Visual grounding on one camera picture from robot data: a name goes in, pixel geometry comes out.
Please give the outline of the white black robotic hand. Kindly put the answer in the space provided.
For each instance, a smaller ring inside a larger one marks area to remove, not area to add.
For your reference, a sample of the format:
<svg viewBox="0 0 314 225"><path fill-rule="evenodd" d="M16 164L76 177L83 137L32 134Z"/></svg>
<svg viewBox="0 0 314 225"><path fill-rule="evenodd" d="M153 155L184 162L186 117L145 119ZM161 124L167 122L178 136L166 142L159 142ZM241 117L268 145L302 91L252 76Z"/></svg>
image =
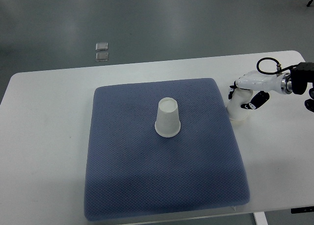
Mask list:
<svg viewBox="0 0 314 225"><path fill-rule="evenodd" d="M270 91L279 94L290 94L289 81L289 73L266 75L258 71L251 71L234 81L234 84L230 86L228 99L233 100L235 92L239 90L256 91L257 94L249 102L240 102L242 109L255 110L269 100Z"/></svg>

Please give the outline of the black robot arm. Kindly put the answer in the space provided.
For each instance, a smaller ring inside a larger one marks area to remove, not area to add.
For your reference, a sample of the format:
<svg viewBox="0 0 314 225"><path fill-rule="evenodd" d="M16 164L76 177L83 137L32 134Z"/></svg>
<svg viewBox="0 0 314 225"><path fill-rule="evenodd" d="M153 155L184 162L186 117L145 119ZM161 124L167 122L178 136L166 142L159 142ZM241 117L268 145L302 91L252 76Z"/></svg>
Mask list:
<svg viewBox="0 0 314 225"><path fill-rule="evenodd" d="M260 69L260 63L264 60L271 60L276 63L277 71L265 72ZM284 71L289 70L290 73L288 81L284 82L284 90L291 91L294 94L302 95L307 90L308 83L312 84L312 88L309 89L310 99L304 102L307 110L314 112L314 63L313 62L301 62L299 64L291 65L286 68L282 68L279 61L272 57L261 58L256 65L257 70L264 75L280 75Z"/></svg>

